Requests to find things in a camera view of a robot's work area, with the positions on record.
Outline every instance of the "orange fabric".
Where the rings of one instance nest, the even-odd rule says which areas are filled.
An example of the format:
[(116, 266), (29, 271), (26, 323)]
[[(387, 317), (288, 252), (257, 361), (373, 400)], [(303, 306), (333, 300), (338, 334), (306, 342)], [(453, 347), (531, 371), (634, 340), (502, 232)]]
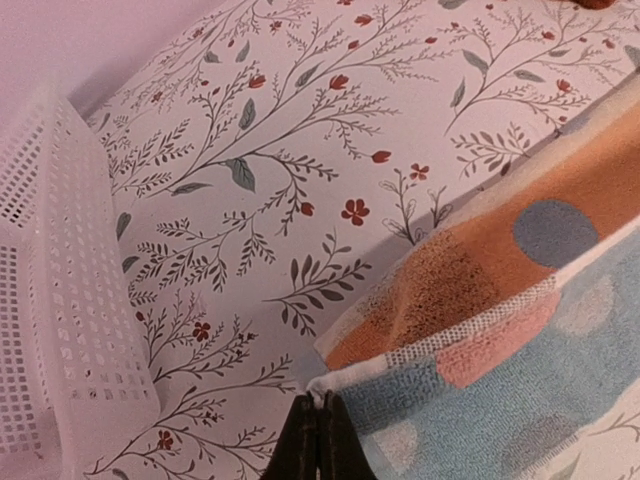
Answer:
[(364, 321), (326, 361), (331, 369), (411, 344), (544, 280), (513, 239), (522, 211), (559, 200), (584, 213), (604, 239), (640, 211), (640, 104), (505, 204), (440, 233), (413, 252)]

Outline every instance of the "colorful towel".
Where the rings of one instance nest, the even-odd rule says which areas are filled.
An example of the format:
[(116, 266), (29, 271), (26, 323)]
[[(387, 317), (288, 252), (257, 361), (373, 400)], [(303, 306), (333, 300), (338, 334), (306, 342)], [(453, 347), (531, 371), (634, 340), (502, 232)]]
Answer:
[(343, 370), (309, 389), (342, 395), (380, 478), (526, 478), (638, 378), (639, 98), (480, 195), (317, 342)]

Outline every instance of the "green leaf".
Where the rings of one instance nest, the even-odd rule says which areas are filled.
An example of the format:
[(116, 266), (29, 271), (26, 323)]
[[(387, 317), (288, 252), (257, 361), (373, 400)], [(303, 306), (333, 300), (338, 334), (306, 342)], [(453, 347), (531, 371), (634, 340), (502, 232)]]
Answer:
[(256, 178), (244, 158), (233, 158), (224, 162), (223, 165), (231, 169), (231, 178), (238, 186), (256, 193)]
[(298, 77), (298, 80), (296, 80), (296, 87), (301, 88), (309, 83), (309, 80), (311, 80), (311, 77), (313, 77), (313, 74), (316, 73), (316, 70), (319, 66), (320, 64), (316, 65), (315, 67), (311, 67), (309, 70), (300, 75)]
[(304, 259), (304, 263), (302, 264), (302, 272), (300, 273), (300, 278), (302, 279), (303, 283), (305, 281), (304, 277), (307, 276), (307, 273), (309, 273), (309, 270), (311, 270), (312, 265), (313, 259), (311, 258), (311, 255), (307, 255), (307, 258)]
[(624, 47), (624, 53), (627, 54), (636, 70), (640, 71), (640, 48), (627, 45)]
[(204, 61), (207, 63), (220, 63), (220, 59), (218, 58), (218, 56), (215, 53), (213, 53), (211, 50), (209, 50), (204, 55)]
[(339, 302), (340, 300), (344, 300), (344, 297), (341, 293), (334, 292), (333, 290), (320, 290), (320, 294), (324, 298), (332, 302)]
[(176, 188), (171, 196), (175, 197), (176, 195), (184, 195), (185, 193), (195, 192), (196, 190), (200, 190), (201, 188), (210, 186), (211, 185), (209, 185), (208, 183), (187, 183), (186, 185), (180, 185), (178, 188)]
[(135, 255), (125, 258), (124, 262), (122, 262), (122, 273), (127, 273), (138, 260), (140, 260), (140, 257), (136, 257)]
[(510, 168), (511, 168), (511, 162), (505, 163), (500, 169), (500, 175), (504, 177), (507, 173), (509, 173)]
[(473, 65), (478, 70), (480, 70), (482, 76), (485, 76), (487, 74), (487, 72), (489, 71), (489, 64), (487, 62), (485, 62), (478, 55), (470, 52), (469, 50), (462, 50), (462, 54), (464, 55), (465, 60), (469, 62), (470, 65)]
[(111, 470), (111, 473), (113, 473), (114, 477), (118, 477), (120, 480), (129, 480), (129, 477), (127, 476), (126, 473), (124, 473), (122, 470), (120, 470), (119, 468), (114, 468)]
[(480, 136), (484, 139), (485, 142), (493, 145), (493, 138), (487, 132), (480, 132)]
[(464, 89), (465, 87), (464, 87), (464, 78), (463, 78), (462, 82), (460, 82), (460, 86), (456, 90), (456, 93), (453, 94), (453, 100), (451, 100), (451, 105), (449, 105), (450, 107), (454, 108), (460, 105), (460, 102), (464, 98)]
[(316, 263), (313, 264), (313, 268), (311, 269), (311, 276), (313, 277), (318, 270), (320, 269), (320, 260), (316, 260)]
[(340, 286), (340, 288), (341, 288), (341, 289), (343, 289), (343, 290), (347, 290), (347, 291), (349, 291), (349, 292), (353, 290), (353, 287), (351, 286), (351, 284), (350, 284), (350, 283), (343, 282), (343, 281), (339, 281), (339, 282), (338, 282), (338, 285), (339, 285), (339, 286)]
[(118, 238), (118, 240), (120, 240), (120, 237), (122, 237), (122, 234), (129, 226), (129, 223), (131, 223), (131, 214), (122, 212), (118, 217), (118, 223), (116, 225), (116, 237)]
[(313, 305), (317, 309), (319, 310), (324, 309), (324, 305), (322, 305), (322, 302), (318, 300), (316, 297), (314, 297), (313, 295), (307, 295), (307, 298), (309, 299), (309, 302), (311, 303), (311, 305)]
[(528, 70), (516, 70), (513, 74), (520, 80), (527, 80), (529, 82), (543, 83), (544, 78), (539, 77), (535, 73), (531, 73)]
[(502, 165), (502, 160), (497, 160), (495, 162), (493, 162), (491, 165), (489, 165), (488, 170), (490, 172), (493, 172), (496, 168), (498, 168), (500, 165)]
[(296, 280), (298, 279), (298, 261), (294, 258), (291, 260), (291, 281), (293, 286), (296, 286)]
[(256, 119), (256, 104), (253, 103), (253, 98), (250, 98), (249, 100), (247, 100), (247, 103), (245, 103), (244, 108), (242, 109), (242, 116), (240, 117), (240, 122), (238, 123), (238, 126), (242, 130), (246, 130), (251, 126), (251, 124), (255, 119)]
[(549, 52), (549, 56), (553, 58), (560, 58), (560, 57), (564, 57), (569, 52), (570, 50), (553, 50)]
[(438, 5), (447, 10), (455, 10), (466, 2), (467, 0), (438, 0)]
[(245, 44), (245, 46), (242, 47), (242, 50), (238, 52), (238, 56), (236, 57), (236, 63), (242, 63), (247, 59), (247, 55), (249, 55), (250, 48), (251, 47), (249, 46), (249, 40), (247, 40), (247, 43)]
[(562, 470), (551, 475), (551, 477), (549, 477), (549, 480), (569, 480), (573, 476), (573, 473), (576, 471), (578, 460), (580, 460), (580, 455), (578, 455), (570, 465), (567, 465)]

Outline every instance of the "light blue fabric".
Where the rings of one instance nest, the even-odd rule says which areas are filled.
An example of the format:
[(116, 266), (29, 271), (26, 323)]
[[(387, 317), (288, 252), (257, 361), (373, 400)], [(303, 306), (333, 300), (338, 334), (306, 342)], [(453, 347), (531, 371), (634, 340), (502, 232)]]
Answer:
[[(613, 285), (602, 323), (567, 331), (558, 322), (597, 284)], [(418, 432), (403, 479), (511, 479), (582, 426), (604, 415), (640, 372), (640, 235), (636, 231), (562, 291), (550, 324), (466, 389), (443, 384), (433, 359), (339, 392), (363, 433), (408, 420)], [(370, 458), (379, 478), (396, 478)]]

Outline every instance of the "red flower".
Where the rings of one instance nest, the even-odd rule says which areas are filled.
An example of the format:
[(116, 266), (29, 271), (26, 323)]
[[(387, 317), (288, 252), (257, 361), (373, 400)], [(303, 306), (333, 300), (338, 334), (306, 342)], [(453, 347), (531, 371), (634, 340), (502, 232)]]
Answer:
[(379, 150), (371, 155), (371, 158), (373, 159), (373, 163), (385, 163), (389, 161), (390, 156), (391, 152), (387, 152), (386, 150)]
[(173, 438), (171, 438), (171, 432), (167, 432), (166, 430), (160, 430), (158, 432), (158, 436), (160, 437), (160, 440), (158, 440), (158, 449), (171, 450), (171, 445), (173, 445)]
[(347, 200), (341, 215), (345, 220), (351, 219), (351, 223), (356, 227), (360, 227), (364, 223), (362, 217), (369, 215), (369, 212), (370, 210), (364, 206), (364, 200), (359, 198), (357, 200)]
[(264, 75), (254, 75), (249, 79), (249, 88), (260, 88), (266, 81)]
[(556, 85), (558, 86), (558, 90), (561, 90), (564, 93), (568, 93), (571, 91), (571, 84), (564, 79), (557, 80)]
[(427, 179), (427, 173), (429, 172), (428, 166), (420, 168), (420, 165), (414, 163), (413, 165), (411, 165), (411, 170), (413, 170), (413, 172), (411, 172), (411, 175), (409, 175), (411, 180), (415, 180), (416, 178), (418, 180)]
[(372, 20), (373, 18), (371, 17), (371, 15), (358, 15), (354, 22), (361, 27), (364, 27), (365, 25), (369, 25)]
[(302, 212), (303, 215), (306, 215), (307, 217), (313, 217), (314, 208), (315, 207), (309, 202), (302, 202), (302, 205), (300, 205), (300, 211)]
[(206, 340), (209, 338), (209, 330), (211, 330), (211, 325), (208, 323), (200, 323), (196, 322), (193, 329), (193, 336), (196, 337), (196, 340), (199, 342)]
[(347, 77), (346, 75), (336, 75), (331, 78), (331, 81), (329, 82), (329, 88), (331, 90), (344, 90), (345, 85), (348, 81), (349, 77)]

